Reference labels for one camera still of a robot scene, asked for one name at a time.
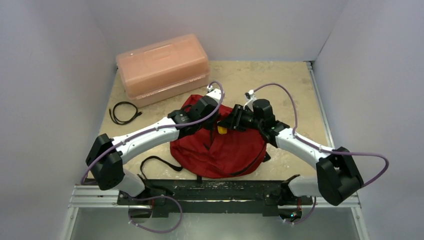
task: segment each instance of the red backpack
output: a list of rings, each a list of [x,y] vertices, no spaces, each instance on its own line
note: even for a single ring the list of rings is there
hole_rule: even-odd
[[[194,105],[202,96],[191,95],[184,106]],[[219,108],[219,120],[226,118],[233,109],[224,105]],[[235,131],[226,134],[200,129],[170,143],[171,155],[190,172],[201,177],[231,178],[252,173],[262,162],[269,159],[267,144],[257,130]]]

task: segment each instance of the box lid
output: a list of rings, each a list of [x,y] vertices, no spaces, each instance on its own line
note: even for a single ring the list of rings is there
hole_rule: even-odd
[[[208,56],[194,34],[119,54],[116,63],[129,98],[209,72]]]

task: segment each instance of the gray wall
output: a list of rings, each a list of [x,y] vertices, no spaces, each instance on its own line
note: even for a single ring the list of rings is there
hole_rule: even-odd
[[[211,60],[315,60],[347,0],[87,0],[114,54],[194,33]]]
[[[2,0],[0,33],[0,239],[57,240],[114,57],[84,0]]]
[[[362,189],[371,239],[423,239],[424,1],[349,0],[314,71],[337,145],[385,154]],[[382,167],[356,158],[365,179]]]

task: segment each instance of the beige table surface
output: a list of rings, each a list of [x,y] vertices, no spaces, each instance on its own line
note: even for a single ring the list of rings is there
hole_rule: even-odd
[[[234,107],[234,104],[243,105],[246,100],[244,93],[267,83],[279,83],[285,86],[292,94],[298,112],[298,132],[317,143],[327,145],[326,132],[322,120],[320,108],[317,102],[312,80],[305,62],[281,62],[281,61],[210,61],[210,80],[219,81],[225,90],[223,104]],[[142,107],[142,115],[127,125],[114,124],[109,117],[108,109],[121,101],[127,101],[120,75],[117,74],[110,94],[100,134],[107,133],[112,138],[132,133],[147,127],[173,110],[181,108],[182,104],[191,94],[206,94],[206,88],[202,87],[169,99]],[[286,93],[276,86],[268,86],[259,90],[258,98],[268,99],[278,120],[294,126],[293,108]],[[121,120],[127,120],[134,114],[134,108],[122,105],[116,108],[116,116]],[[140,163],[145,158],[156,155],[172,164],[178,165],[171,156],[170,144],[165,143],[152,148],[133,158],[124,167],[133,173],[140,173]],[[293,154],[267,146],[267,152],[271,160],[262,163],[251,174],[233,177],[233,180],[285,180],[294,174],[304,176],[315,175],[315,170],[307,163]],[[175,172],[165,164],[150,160],[144,165],[143,172],[150,179],[196,179],[196,175],[184,169]]]

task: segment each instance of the translucent storage box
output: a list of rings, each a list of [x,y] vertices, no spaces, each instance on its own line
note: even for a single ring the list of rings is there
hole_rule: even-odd
[[[188,34],[116,56],[127,97],[143,107],[209,83],[208,56]]]

